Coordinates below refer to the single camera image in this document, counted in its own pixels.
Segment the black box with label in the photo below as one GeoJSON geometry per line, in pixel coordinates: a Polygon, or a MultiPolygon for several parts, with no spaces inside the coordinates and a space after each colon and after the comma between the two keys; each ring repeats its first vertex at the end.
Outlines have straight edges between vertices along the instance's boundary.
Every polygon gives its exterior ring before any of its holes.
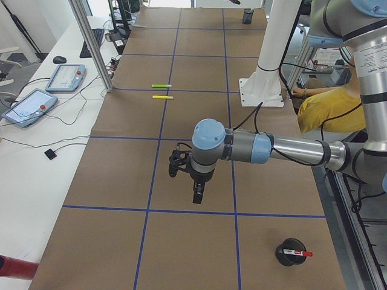
{"type": "Polygon", "coordinates": [[[117,50],[118,55],[122,55],[123,51],[125,49],[126,43],[128,41],[130,32],[129,31],[124,31],[123,33],[121,32],[113,32],[112,30],[109,32],[109,38],[113,45],[115,46],[117,50]]]}

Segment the green highlighter pen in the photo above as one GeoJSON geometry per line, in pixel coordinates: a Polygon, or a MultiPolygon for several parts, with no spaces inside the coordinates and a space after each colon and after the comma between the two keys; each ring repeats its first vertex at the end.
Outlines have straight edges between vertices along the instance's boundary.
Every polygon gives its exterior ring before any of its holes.
{"type": "Polygon", "coordinates": [[[171,84],[152,84],[152,88],[171,88],[171,84]]]}

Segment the red fire extinguisher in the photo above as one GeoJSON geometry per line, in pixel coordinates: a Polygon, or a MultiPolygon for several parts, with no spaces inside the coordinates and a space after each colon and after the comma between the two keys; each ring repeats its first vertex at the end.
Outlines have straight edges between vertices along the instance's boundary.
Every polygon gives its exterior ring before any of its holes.
{"type": "Polygon", "coordinates": [[[39,267],[38,263],[1,255],[1,277],[32,280],[39,267]]]}

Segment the right black mesh pen cup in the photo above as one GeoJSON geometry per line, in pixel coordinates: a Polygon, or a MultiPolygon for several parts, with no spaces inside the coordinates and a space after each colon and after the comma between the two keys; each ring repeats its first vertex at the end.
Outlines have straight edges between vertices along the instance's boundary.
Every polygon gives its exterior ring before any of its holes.
{"type": "Polygon", "coordinates": [[[254,14],[254,9],[246,8],[243,11],[242,23],[250,25],[252,23],[252,18],[254,14]]]}

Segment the far teach pendant tablet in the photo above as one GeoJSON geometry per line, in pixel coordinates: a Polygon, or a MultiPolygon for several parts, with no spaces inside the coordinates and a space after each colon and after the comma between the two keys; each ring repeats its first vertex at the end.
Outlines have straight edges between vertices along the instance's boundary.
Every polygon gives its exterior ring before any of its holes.
{"type": "Polygon", "coordinates": [[[83,64],[61,64],[56,67],[45,90],[50,93],[74,92],[83,82],[86,67],[83,64]]]}

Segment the yellow highlighter pen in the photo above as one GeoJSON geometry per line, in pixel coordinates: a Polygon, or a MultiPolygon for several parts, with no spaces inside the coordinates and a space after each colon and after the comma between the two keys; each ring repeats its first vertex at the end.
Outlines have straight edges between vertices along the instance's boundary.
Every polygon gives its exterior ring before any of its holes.
{"type": "Polygon", "coordinates": [[[173,100],[173,96],[168,96],[168,95],[153,95],[152,99],[154,100],[173,100]]]}

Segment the black mesh pen cup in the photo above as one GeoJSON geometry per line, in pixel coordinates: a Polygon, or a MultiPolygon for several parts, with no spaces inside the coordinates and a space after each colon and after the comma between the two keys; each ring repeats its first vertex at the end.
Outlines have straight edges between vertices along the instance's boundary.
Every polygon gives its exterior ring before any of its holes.
{"type": "Polygon", "coordinates": [[[283,266],[301,265],[307,259],[301,252],[306,250],[305,245],[300,240],[289,237],[277,246],[275,256],[283,266]]]}
{"type": "Polygon", "coordinates": [[[243,11],[242,23],[250,25],[252,23],[252,18],[254,14],[254,9],[246,8],[243,11]]]}

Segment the brown paper table mat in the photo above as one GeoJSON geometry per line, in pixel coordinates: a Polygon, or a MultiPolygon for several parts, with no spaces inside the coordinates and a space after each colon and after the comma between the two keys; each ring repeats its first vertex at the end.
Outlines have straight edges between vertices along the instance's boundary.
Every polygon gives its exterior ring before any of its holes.
{"type": "Polygon", "coordinates": [[[235,126],[250,113],[238,80],[255,69],[267,20],[242,14],[140,12],[32,289],[345,289],[309,167],[220,160],[201,204],[187,173],[168,174],[197,122],[235,126]],[[313,256],[281,265],[289,237],[313,256]]]}

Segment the aluminium frame post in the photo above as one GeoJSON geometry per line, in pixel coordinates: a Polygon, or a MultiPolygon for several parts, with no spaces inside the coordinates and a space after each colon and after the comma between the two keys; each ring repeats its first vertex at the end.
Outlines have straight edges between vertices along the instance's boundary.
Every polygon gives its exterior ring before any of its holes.
{"type": "Polygon", "coordinates": [[[80,32],[86,42],[88,49],[91,53],[91,57],[96,66],[99,77],[102,79],[103,85],[107,92],[111,92],[113,89],[111,78],[106,70],[105,63],[100,53],[100,48],[95,40],[94,34],[90,27],[86,11],[80,0],[69,0],[69,5],[72,9],[73,15],[77,21],[80,32]]]}

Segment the black monitor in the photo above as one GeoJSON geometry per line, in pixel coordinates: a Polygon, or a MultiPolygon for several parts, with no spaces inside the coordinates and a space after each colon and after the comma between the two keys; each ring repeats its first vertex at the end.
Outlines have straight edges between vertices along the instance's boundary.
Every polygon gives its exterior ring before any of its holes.
{"type": "Polygon", "coordinates": [[[132,20],[131,5],[128,0],[117,0],[119,8],[120,19],[122,22],[129,22],[132,20]]]}

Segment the red and white marker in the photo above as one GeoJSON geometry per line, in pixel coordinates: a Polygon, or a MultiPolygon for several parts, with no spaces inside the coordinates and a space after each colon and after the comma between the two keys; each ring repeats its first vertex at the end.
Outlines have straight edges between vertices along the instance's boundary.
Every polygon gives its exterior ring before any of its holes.
{"type": "Polygon", "coordinates": [[[302,257],[312,257],[313,256],[313,253],[310,251],[283,249],[282,252],[286,255],[291,255],[291,256],[302,256],[302,257]]]}

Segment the black computer mouse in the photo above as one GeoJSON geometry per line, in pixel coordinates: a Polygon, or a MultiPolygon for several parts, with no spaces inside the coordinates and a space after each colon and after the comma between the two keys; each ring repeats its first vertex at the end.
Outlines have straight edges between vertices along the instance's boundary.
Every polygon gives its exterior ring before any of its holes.
{"type": "Polygon", "coordinates": [[[66,63],[67,59],[64,56],[55,56],[53,58],[53,63],[54,64],[63,64],[66,63]]]}

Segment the left black mesh pen cup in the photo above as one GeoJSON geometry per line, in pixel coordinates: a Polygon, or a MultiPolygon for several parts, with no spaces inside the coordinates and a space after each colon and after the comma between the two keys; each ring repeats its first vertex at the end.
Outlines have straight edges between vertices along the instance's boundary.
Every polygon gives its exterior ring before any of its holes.
{"type": "Polygon", "coordinates": [[[305,245],[300,240],[289,237],[277,246],[275,256],[283,266],[301,265],[307,259],[301,252],[306,250],[305,245]]]}

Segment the teach pendant tablet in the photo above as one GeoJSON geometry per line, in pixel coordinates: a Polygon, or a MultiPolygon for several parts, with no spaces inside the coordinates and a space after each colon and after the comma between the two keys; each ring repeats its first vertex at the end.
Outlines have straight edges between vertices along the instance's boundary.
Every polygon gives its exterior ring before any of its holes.
{"type": "Polygon", "coordinates": [[[86,67],[83,64],[61,64],[56,67],[45,90],[50,93],[74,92],[83,82],[86,67]]]}
{"type": "Polygon", "coordinates": [[[57,103],[58,97],[42,89],[35,89],[18,101],[1,117],[19,127],[29,127],[57,103]]]}

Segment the person in yellow shirt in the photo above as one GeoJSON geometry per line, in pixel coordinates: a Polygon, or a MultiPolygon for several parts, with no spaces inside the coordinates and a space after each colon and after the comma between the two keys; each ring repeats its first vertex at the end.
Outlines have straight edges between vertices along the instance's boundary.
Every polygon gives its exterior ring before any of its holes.
{"type": "Polygon", "coordinates": [[[347,84],[327,87],[310,79],[303,88],[292,89],[293,106],[302,134],[317,129],[333,133],[351,133],[366,128],[355,67],[349,67],[347,84]]]}

